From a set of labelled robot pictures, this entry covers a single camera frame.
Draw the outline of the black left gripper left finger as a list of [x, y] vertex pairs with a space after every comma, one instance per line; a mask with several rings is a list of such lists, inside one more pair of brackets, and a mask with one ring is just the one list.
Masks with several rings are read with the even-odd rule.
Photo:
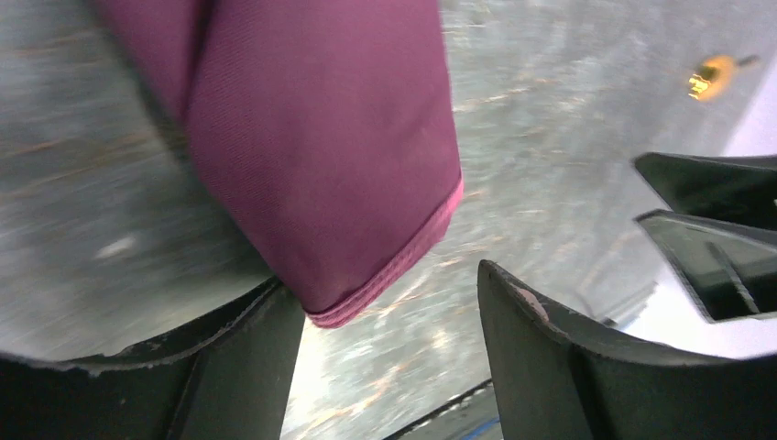
[[111, 356], [1, 356], [4, 439], [277, 439], [304, 313], [270, 279]]

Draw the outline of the magenta satin napkin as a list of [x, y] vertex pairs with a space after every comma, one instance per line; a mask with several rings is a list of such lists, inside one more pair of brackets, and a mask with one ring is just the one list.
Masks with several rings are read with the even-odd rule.
[[356, 317], [463, 193], [435, 1], [100, 1], [191, 161], [311, 320]]

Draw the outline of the gold spoon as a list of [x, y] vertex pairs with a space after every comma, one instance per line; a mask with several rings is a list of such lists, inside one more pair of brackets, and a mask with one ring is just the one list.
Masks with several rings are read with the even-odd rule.
[[703, 60], [687, 82], [687, 94], [699, 102], [712, 101], [732, 84], [737, 74], [758, 64], [759, 55], [737, 59], [730, 55], [715, 55]]

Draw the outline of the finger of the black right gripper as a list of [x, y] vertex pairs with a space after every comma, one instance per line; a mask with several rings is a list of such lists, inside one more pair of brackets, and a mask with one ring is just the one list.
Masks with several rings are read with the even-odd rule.
[[633, 166], [670, 210], [774, 231], [776, 157], [648, 152]]
[[776, 316], [776, 233], [654, 210], [635, 222], [710, 323]]

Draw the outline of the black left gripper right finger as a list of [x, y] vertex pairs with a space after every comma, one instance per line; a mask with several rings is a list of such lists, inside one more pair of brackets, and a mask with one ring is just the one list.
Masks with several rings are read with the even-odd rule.
[[508, 439], [773, 439], [776, 358], [620, 332], [482, 260], [477, 298]]

